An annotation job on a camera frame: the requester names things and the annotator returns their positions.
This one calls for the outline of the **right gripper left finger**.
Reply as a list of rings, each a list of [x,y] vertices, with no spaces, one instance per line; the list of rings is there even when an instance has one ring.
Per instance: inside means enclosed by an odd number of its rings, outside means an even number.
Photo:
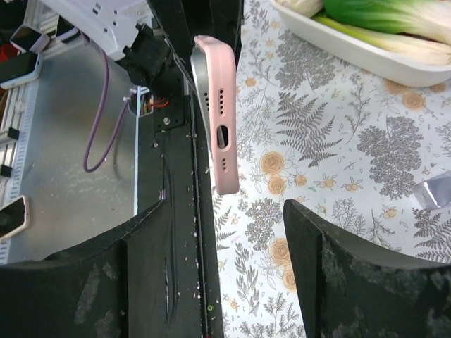
[[[81,244],[1,267],[2,337],[222,337],[195,212],[160,201]]]

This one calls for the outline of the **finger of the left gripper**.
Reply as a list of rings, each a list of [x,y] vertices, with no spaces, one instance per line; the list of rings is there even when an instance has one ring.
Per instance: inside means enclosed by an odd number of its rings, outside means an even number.
[[[242,50],[241,29],[244,19],[243,0],[210,0],[213,36],[228,44],[238,66]]]
[[[177,66],[190,85],[194,84],[191,55],[194,40],[191,35],[197,1],[148,0],[153,16],[163,30]]]

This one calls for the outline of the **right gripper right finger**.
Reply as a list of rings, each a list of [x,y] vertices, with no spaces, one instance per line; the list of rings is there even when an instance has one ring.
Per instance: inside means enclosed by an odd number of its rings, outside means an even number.
[[[283,222],[306,336],[450,336],[449,265],[378,246],[292,199]]]

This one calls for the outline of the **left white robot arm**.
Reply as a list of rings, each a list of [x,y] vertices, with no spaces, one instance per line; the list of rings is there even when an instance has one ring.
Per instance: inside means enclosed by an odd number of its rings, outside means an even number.
[[[229,100],[240,57],[242,1],[45,1],[157,96],[175,63],[200,96]]]

